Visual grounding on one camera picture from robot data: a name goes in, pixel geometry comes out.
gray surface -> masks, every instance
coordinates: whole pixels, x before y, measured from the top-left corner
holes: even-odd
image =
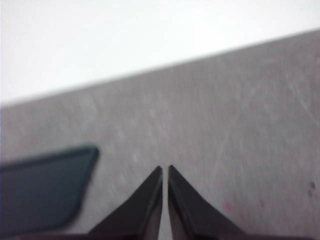
[[[157,165],[174,164],[245,231],[320,239],[320,31],[4,108],[1,116],[4,163],[99,146],[82,211],[65,232],[88,231]],[[170,236],[164,202],[159,239]]]

white wall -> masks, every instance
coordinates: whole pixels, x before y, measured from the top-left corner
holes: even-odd
[[[319,0],[2,0],[1,103],[319,27]]]

red spot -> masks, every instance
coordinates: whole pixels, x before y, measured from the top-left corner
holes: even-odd
[[[232,206],[232,204],[230,202],[225,202],[223,204],[223,209],[230,213],[233,210],[233,206]]]

